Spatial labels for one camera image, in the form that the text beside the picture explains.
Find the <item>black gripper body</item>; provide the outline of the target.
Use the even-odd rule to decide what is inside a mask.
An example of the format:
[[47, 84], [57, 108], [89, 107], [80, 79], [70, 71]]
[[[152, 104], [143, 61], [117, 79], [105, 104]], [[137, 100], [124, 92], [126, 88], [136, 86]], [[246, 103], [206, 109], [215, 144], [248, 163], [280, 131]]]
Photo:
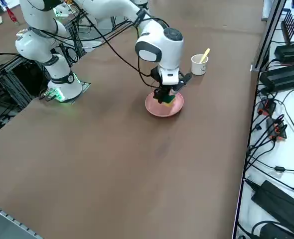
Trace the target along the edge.
[[172, 86], [179, 83], [179, 69], [168, 70], [162, 67], [154, 67], [150, 71], [151, 77], [159, 83], [154, 90], [155, 97], [164, 97], [169, 95]]

